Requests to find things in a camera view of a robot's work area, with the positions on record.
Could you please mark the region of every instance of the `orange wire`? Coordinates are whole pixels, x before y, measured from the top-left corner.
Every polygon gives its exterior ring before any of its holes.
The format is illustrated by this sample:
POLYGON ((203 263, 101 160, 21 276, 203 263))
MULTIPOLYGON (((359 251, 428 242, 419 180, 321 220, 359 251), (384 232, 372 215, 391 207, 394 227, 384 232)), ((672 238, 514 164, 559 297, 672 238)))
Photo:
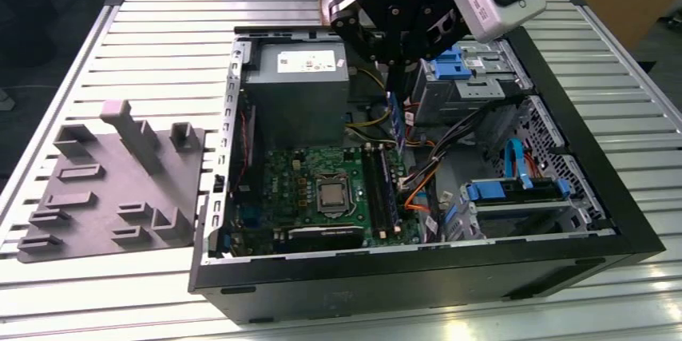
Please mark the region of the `orange wire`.
POLYGON ((407 209, 414 209, 416 211, 430 212, 431 210, 424 205, 408 205, 407 209))
POLYGON ((419 185, 416 186, 416 189, 415 191, 412 192, 412 194, 410 195, 410 197, 407 198, 407 201, 404 202, 404 207, 407 209, 410 209, 410 206, 415 206, 415 205, 411 205, 412 203, 412 200, 415 199, 415 196, 416 196, 416 193, 422 190, 422 188, 424 188, 424 185, 426 183, 428 182, 428 180, 434 177, 434 175, 436 174, 436 170, 438 170, 438 167, 440 166, 436 165, 436 167, 434 168, 434 170, 431 171, 431 173, 428 173, 428 175, 426 175, 424 177, 424 180, 422 180, 422 182, 419 183, 419 185))

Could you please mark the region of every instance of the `metal slatted surface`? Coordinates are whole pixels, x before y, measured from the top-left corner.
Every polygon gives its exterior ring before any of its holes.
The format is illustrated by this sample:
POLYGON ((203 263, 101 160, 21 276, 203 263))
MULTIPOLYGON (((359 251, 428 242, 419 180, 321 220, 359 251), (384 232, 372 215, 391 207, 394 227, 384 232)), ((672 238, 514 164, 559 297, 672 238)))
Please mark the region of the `metal slatted surface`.
MULTIPOLYGON (((97 120, 99 107, 101 100, 125 97, 155 128, 191 121, 207 129, 205 148, 213 148, 233 26, 317 24, 316 0, 127 0, 100 16, 84 60, 57 94, 63 100, 48 111, 0 198, 0 208, 8 208, 0 226, 0 338, 679 339, 679 120, 588 16, 570 2, 550 2, 526 28, 662 236, 663 254, 546 299, 259 327, 237 327, 187 293, 191 248, 20 264, 16 241, 57 155, 40 142, 52 142, 59 125, 81 122, 95 133, 112 132, 97 120)), ((204 155, 209 169, 212 153, 204 155)), ((209 186, 204 176, 199 189, 209 186)))

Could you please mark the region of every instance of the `blue latch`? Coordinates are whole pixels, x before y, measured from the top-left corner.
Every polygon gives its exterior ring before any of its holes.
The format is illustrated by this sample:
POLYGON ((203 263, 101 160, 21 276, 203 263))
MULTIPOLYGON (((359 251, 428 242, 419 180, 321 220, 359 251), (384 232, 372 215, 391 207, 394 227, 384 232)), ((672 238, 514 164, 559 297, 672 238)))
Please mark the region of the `blue latch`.
POLYGON ((447 211, 446 224, 450 222, 450 220, 455 216, 455 213, 458 213, 458 204, 456 203, 452 204, 452 207, 450 208, 450 211, 447 211))
POLYGON ((436 60, 462 62, 462 50, 458 46, 452 46, 440 55, 438 55, 436 60))
POLYGON ((558 186, 559 192, 562 193, 563 198, 567 198, 568 196, 571 196, 571 184, 568 183, 568 180, 558 179, 556 186, 558 186))
POLYGON ((503 199, 504 189, 499 181, 479 181, 467 186, 468 199, 503 199))
POLYGON ((467 80, 471 78, 471 70, 462 62, 462 50, 452 46, 431 62, 434 74, 438 80, 467 80))
POLYGON ((508 139, 504 146, 504 177, 514 177, 514 163, 516 177, 520 179, 523 189, 532 188, 531 177, 526 169, 526 158, 523 157, 523 144, 516 138, 508 139))
POLYGON ((435 61, 434 74, 438 80, 468 80, 471 78, 471 70, 462 62, 435 61))

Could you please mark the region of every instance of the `wire bundle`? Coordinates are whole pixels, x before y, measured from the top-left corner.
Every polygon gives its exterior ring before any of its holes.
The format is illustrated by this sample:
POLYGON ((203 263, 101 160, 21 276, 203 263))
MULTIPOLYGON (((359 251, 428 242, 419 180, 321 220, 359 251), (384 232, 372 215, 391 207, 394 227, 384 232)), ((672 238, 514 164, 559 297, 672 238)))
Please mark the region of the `wire bundle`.
POLYGON ((419 179, 420 176, 424 176, 422 182, 416 186, 416 189, 410 194, 410 197, 404 201, 404 207, 407 209, 419 209, 423 210, 422 207, 418 207, 411 204, 412 200, 415 199, 416 193, 427 186, 428 182, 431 181, 434 175, 436 174, 438 166, 440 164, 440 160, 447 154, 447 149, 452 144, 455 144, 460 139, 463 139, 466 136, 468 136, 474 130, 476 129, 478 125, 483 121, 487 113, 494 110, 495 108, 499 108, 504 105, 514 105, 518 104, 523 99, 526 98, 526 95, 518 95, 514 97, 507 97, 504 100, 498 101, 490 101, 483 107, 476 109, 474 112, 471 112, 446 132, 442 139, 438 141, 436 145, 434 146, 431 153, 428 155, 428 162, 422 167, 422 169, 412 174, 410 174, 404 180, 403 183, 411 183, 415 180, 419 179))

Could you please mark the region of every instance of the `black cable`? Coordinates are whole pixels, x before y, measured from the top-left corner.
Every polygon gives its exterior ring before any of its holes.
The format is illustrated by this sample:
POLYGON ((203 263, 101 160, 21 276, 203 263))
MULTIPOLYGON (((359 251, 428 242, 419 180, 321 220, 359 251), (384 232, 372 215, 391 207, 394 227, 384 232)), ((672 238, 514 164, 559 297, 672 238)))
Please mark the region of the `black cable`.
POLYGON ((460 139, 463 139, 474 132, 478 125, 483 121, 486 114, 491 110, 506 105, 518 104, 524 99, 526 95, 520 94, 512 97, 507 97, 504 100, 488 101, 488 103, 486 103, 483 107, 476 109, 460 121, 458 121, 458 123, 447 130, 442 139, 438 141, 436 146, 431 150, 431 153, 428 155, 428 162, 422 167, 418 173, 414 173, 404 178, 404 183, 410 183, 414 180, 416 180, 420 176, 426 175, 435 166, 438 166, 438 163, 447 154, 447 149, 450 145, 456 143, 460 139))

